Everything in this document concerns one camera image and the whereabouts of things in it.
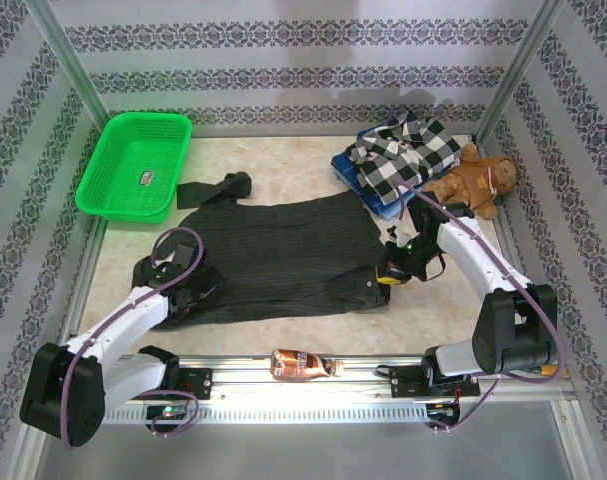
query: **marble floor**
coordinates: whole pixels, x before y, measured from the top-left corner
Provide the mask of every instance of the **marble floor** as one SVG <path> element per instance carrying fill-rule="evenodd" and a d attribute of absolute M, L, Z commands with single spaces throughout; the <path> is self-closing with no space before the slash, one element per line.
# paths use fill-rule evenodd
<path fill-rule="evenodd" d="M 468 137 L 455 138 L 464 144 Z M 193 139 L 179 183 L 218 183 L 226 173 L 244 170 L 252 177 L 253 189 L 239 203 L 275 205 L 333 195 L 347 187 L 333 174 L 330 159 L 352 141 L 353 137 Z M 127 297 L 134 264 L 149 254 L 161 232 L 178 225 L 189 212 L 174 206 L 167 221 L 158 225 L 108 224 L 81 332 Z M 382 232 L 391 225 L 378 218 L 376 223 Z M 481 226 L 498 248 L 492 222 L 482 221 Z M 411 225 L 407 230 L 413 233 Z M 393 287 L 385 308 L 148 332 L 131 351 L 155 345 L 184 355 L 265 354 L 273 348 L 335 354 L 422 353 L 427 347 L 469 338 L 479 313 L 481 303 L 471 285 L 454 261 L 446 256 L 446 262 L 445 273 L 433 282 L 412 280 Z"/>

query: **plastic bottle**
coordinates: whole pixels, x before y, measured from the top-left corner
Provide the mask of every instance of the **plastic bottle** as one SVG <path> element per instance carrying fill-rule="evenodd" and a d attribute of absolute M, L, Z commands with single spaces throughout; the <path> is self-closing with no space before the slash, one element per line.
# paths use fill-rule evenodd
<path fill-rule="evenodd" d="M 270 373 L 277 379 L 311 380 L 318 377 L 340 377 L 343 369 L 340 360 L 321 358 L 297 350 L 276 349 L 272 352 Z"/>

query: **black and white plaid shirt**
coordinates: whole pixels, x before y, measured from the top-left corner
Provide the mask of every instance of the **black and white plaid shirt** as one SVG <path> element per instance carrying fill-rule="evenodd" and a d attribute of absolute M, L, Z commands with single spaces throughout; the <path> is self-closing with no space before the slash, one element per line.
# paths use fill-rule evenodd
<path fill-rule="evenodd" d="M 460 149 L 438 120 L 420 120 L 407 110 L 364 134 L 346 153 L 363 191 L 387 205 L 398 198 L 396 182 L 422 184 L 452 165 Z"/>

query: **brown teddy bear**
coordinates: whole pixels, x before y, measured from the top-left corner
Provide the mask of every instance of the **brown teddy bear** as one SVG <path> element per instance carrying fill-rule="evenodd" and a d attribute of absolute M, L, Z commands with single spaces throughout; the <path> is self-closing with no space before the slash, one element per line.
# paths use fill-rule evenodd
<path fill-rule="evenodd" d="M 461 165 L 438 180 L 429 182 L 424 191 L 434 192 L 440 203 L 463 202 L 481 218 L 498 214 L 494 197 L 514 190 L 516 164 L 509 157 L 479 157 L 476 145 L 461 150 Z"/>

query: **purple cable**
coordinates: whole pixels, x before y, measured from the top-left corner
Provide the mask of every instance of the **purple cable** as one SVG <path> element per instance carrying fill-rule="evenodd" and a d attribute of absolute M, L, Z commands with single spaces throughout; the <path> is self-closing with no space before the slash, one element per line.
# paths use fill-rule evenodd
<path fill-rule="evenodd" d="M 404 212 L 405 208 L 407 208 L 405 201 L 403 201 L 403 193 L 401 192 L 400 186 L 407 188 L 414 195 L 419 197 L 421 200 L 426 201 L 429 205 L 433 206 L 434 208 L 438 208 L 442 213 L 445 214 L 445 216 L 447 216 L 450 220 L 452 220 L 454 223 L 456 223 L 461 228 L 461 230 L 463 230 L 466 234 L 470 235 L 471 238 L 476 240 L 476 242 L 481 246 L 481 248 L 487 254 L 487 256 L 490 257 L 490 260 L 492 260 L 492 262 L 498 267 L 499 271 L 518 290 L 518 292 L 523 296 L 523 298 L 527 301 L 527 303 L 530 304 L 530 306 L 534 309 L 534 311 L 537 313 L 537 315 L 541 318 L 541 320 L 543 321 L 543 324 L 550 332 L 550 335 L 552 336 L 552 339 L 554 340 L 554 344 L 556 345 L 556 351 L 558 352 L 558 363 L 557 363 L 556 371 L 554 372 L 553 375 L 550 375 L 547 378 L 528 378 L 528 377 L 523 377 L 521 375 L 517 375 L 517 374 L 511 373 L 511 372 L 505 372 L 505 373 L 503 373 L 503 375 L 506 375 L 515 380 L 520 380 L 522 382 L 534 383 L 534 384 L 539 384 L 539 385 L 553 382 L 554 380 L 559 378 L 561 376 L 561 374 L 563 373 L 563 370 L 565 369 L 565 348 L 563 347 L 563 341 L 561 340 L 561 337 L 559 336 L 558 332 L 556 331 L 556 328 L 554 328 L 554 325 L 552 325 L 552 322 L 550 321 L 550 319 L 546 315 L 546 313 L 543 311 L 543 309 L 540 307 L 540 305 L 538 303 L 536 303 L 536 301 L 527 292 L 527 290 L 520 283 L 518 283 L 516 281 L 516 279 L 512 276 L 510 271 L 503 265 L 503 263 L 499 260 L 499 258 L 494 254 L 494 252 L 489 247 L 489 245 L 487 245 L 487 243 L 485 243 L 485 241 L 481 237 L 479 237 L 476 234 L 476 232 L 474 232 L 474 230 L 472 230 L 470 227 L 465 225 L 465 223 L 463 223 L 461 220 L 459 220 L 451 212 L 449 212 L 448 210 L 443 208 L 443 205 L 441 205 L 438 202 L 435 202 L 430 197 L 428 197 L 424 193 L 421 193 L 416 188 L 414 188 L 413 186 L 409 185 L 406 182 L 401 182 L 401 183 L 397 183 L 396 185 L 394 185 L 394 189 L 396 190 L 397 195 L 401 199 L 401 213 L 399 214 L 399 221 L 403 219 L 403 212 Z M 485 402 L 485 400 L 489 397 L 489 395 L 492 393 L 492 391 L 496 388 L 496 386 L 499 383 L 500 378 L 501 377 L 497 378 L 497 380 L 490 387 L 490 389 L 485 393 L 485 395 L 481 398 L 481 400 L 479 400 L 470 409 L 470 411 L 465 415 L 465 417 L 463 417 L 454 427 L 449 428 L 449 431 L 452 431 L 452 430 L 454 430 L 455 427 L 459 427 L 460 425 L 466 423 L 470 419 L 470 417 L 472 417 L 472 415 L 474 415 L 476 413 L 478 408 L 483 404 L 483 402 Z"/>
<path fill-rule="evenodd" d="M 158 422 L 159 420 L 163 420 L 163 417 L 155 418 L 154 420 L 152 420 L 152 424 L 150 425 L 150 430 L 152 430 L 152 434 L 154 436 L 156 436 L 157 434 L 160 434 L 163 438 L 168 438 L 168 437 L 173 437 L 174 435 L 178 435 L 183 430 L 189 428 L 196 421 L 196 417 L 199 416 L 199 399 L 196 398 L 196 396 L 192 393 L 183 392 L 181 390 L 148 390 L 147 392 L 143 392 L 143 393 L 139 394 L 138 396 L 139 397 L 151 397 L 151 396 L 156 396 L 156 395 L 180 395 L 180 396 L 189 398 L 190 400 L 192 400 L 194 402 L 194 413 L 192 414 L 192 416 L 189 418 L 189 420 L 187 422 L 183 423 L 182 425 L 179 425 L 171 432 L 158 432 L 156 430 L 156 428 L 154 428 L 154 427 L 156 426 L 156 422 Z"/>
<path fill-rule="evenodd" d="M 154 242 L 154 246 L 152 247 L 152 253 L 150 255 L 150 260 L 152 262 L 152 265 L 154 265 L 154 263 L 156 261 L 155 260 L 156 249 L 158 248 L 159 243 L 161 243 L 161 241 L 164 240 L 165 237 L 167 235 L 169 235 L 170 233 L 178 232 L 178 231 L 187 232 L 196 239 L 196 242 L 199 247 L 199 253 L 196 256 L 196 259 L 194 260 L 192 265 L 190 265 L 188 267 L 188 269 L 185 272 L 183 272 L 181 275 L 179 275 L 178 277 L 170 280 L 169 282 L 161 285 L 158 288 L 155 288 L 154 290 L 151 290 L 151 291 L 141 295 L 139 298 L 135 299 L 133 302 L 128 303 L 127 305 L 124 305 L 123 307 L 119 308 L 116 312 L 114 312 L 112 315 L 110 315 L 110 317 L 105 322 L 103 322 L 103 324 L 99 328 L 96 329 L 96 331 L 92 334 L 92 336 L 90 338 L 88 338 L 85 342 L 83 342 L 83 345 L 81 345 L 81 348 L 79 348 L 79 351 L 76 352 L 76 355 L 74 355 L 74 358 L 72 358 L 72 361 L 70 362 L 70 366 L 68 367 L 67 372 L 65 373 L 65 380 L 63 381 L 63 391 L 61 392 L 61 417 L 60 417 L 59 426 L 60 426 L 60 431 L 61 431 L 61 440 L 63 441 L 63 445 L 65 445 L 66 449 L 70 450 L 72 448 L 72 445 L 70 444 L 70 439 L 68 437 L 68 432 L 67 432 L 67 403 L 69 401 L 69 396 L 70 396 L 70 385 L 72 383 L 72 374 L 74 373 L 74 369 L 76 368 L 76 365 L 79 363 L 79 360 L 81 359 L 83 354 L 92 345 L 94 345 L 94 343 L 96 343 L 96 340 L 101 336 L 101 334 L 103 334 L 103 332 L 105 332 L 105 330 L 107 330 L 110 327 L 110 325 L 112 325 L 116 320 L 118 320 L 125 312 L 134 308 L 140 302 L 144 302 L 148 298 L 153 297 L 157 293 L 162 292 L 166 288 L 169 288 L 172 285 L 176 285 L 181 280 L 183 280 L 188 275 L 190 275 L 194 271 L 194 269 L 198 266 L 198 264 L 201 262 L 201 259 L 203 258 L 203 240 L 201 240 L 201 237 L 199 236 L 199 234 L 196 233 L 191 228 L 174 227 L 174 228 L 170 228 L 169 230 L 166 230 L 165 232 L 163 232 L 161 235 L 159 235 L 159 237 Z M 189 396 L 186 393 L 187 392 L 182 392 L 182 395 L 186 396 L 186 397 Z M 197 410 L 198 410 L 198 400 L 193 395 L 190 396 L 190 398 L 192 398 L 192 397 L 193 397 L 193 400 L 196 402 Z M 189 425 L 191 425 L 195 418 L 196 418 L 195 416 L 190 418 L 190 420 L 184 424 L 184 425 L 186 425 L 185 428 L 187 428 Z"/>

